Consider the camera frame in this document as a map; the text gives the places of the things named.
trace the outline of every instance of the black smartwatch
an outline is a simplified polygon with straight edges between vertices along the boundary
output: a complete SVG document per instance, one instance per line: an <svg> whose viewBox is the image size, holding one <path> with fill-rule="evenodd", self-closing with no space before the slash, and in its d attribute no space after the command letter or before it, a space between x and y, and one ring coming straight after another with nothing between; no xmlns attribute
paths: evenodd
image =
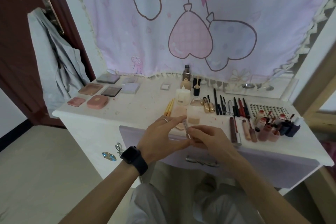
<svg viewBox="0 0 336 224"><path fill-rule="evenodd" d="M127 164L132 164L140 175L143 175L148 169L148 165L142 158L141 152L135 146L128 147L128 149L121 154L121 158Z"/></svg>

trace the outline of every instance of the brown door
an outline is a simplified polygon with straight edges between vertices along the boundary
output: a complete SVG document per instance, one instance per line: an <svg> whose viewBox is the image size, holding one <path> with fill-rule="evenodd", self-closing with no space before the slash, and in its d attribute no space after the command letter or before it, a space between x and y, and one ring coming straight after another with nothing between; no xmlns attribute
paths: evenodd
<svg viewBox="0 0 336 224"><path fill-rule="evenodd" d="M94 78L83 44L65 0L51 0L65 39L81 50L86 73ZM44 8L42 0L0 0L0 87L34 125L63 126L47 113L30 37L27 13Z"/></svg>

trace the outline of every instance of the hand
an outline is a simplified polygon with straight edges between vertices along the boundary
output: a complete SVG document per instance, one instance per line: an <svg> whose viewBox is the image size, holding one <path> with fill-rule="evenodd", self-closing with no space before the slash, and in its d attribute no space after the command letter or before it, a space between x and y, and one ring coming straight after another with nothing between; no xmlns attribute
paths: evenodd
<svg viewBox="0 0 336 224"><path fill-rule="evenodd" d="M191 145L190 139L170 140L168 133L176 125L180 124L187 116L167 117L161 116L145 131L137 148L147 164L166 158L175 151L182 150Z"/></svg>
<svg viewBox="0 0 336 224"><path fill-rule="evenodd" d="M231 141L220 128L205 125L192 126L188 133L194 139L192 146L208 149L209 153L217 160L237 153Z"/></svg>

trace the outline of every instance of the left hand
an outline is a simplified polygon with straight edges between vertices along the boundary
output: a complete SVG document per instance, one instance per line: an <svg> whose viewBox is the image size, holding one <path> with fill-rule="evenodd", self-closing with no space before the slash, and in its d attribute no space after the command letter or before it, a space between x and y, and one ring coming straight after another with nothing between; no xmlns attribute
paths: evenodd
<svg viewBox="0 0 336 224"><path fill-rule="evenodd" d="M192 141L187 138L185 140L170 140L168 138L170 130L186 118L186 115L180 117L161 116L149 125L137 145L147 164L166 158L173 152L191 145Z"/></svg>

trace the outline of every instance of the white dresser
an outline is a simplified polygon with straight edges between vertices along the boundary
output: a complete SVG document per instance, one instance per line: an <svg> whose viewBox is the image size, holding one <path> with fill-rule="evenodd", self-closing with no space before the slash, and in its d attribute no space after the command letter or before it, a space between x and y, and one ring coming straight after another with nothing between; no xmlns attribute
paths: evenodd
<svg viewBox="0 0 336 224"><path fill-rule="evenodd" d="M114 86L121 86L121 78ZM121 161L115 145L120 143L123 150L131 145L137 145L143 131L158 117L163 115L168 102L175 97L175 91L179 88L181 78L139 78L141 84L136 94L119 93L116 97L109 97L109 103L100 110L89 109L86 103L80 107L73 107L65 103L53 115L59 117L65 124L71 135L82 148L86 156L92 162L102 178L105 178ZM162 83L170 83L168 91L160 90ZM104 84L100 94L108 84ZM208 86L201 86L199 97L209 95L214 102L213 89ZM233 100L234 95L224 94L217 91L219 96L225 97L226 103ZM78 95L89 100L91 96ZM299 116L295 108L289 103L278 99L244 96L248 104L261 104L266 106L284 107L290 114ZM216 115L216 113L204 113L203 107L186 106L187 114L197 114L201 117L200 124L220 127L228 135L229 116ZM280 188L284 195L297 184L303 181L321 166L333 166L334 162L320 145L309 127L303 123L300 130L292 138L281 136L277 142L253 143L244 137L242 120L236 118L238 132L241 135L242 146L239 152L250 161L254 168L275 187ZM172 139L183 139L185 132L176 128L171 130ZM102 153L108 152L116 157L116 161L105 159ZM215 163L216 160L208 155L207 151L188 147L185 150L176 152L163 162L172 166L187 169L202 169L205 172L229 177L225 167L191 163L186 158L198 159L204 163ZM132 187L142 182L138 178Z"/></svg>

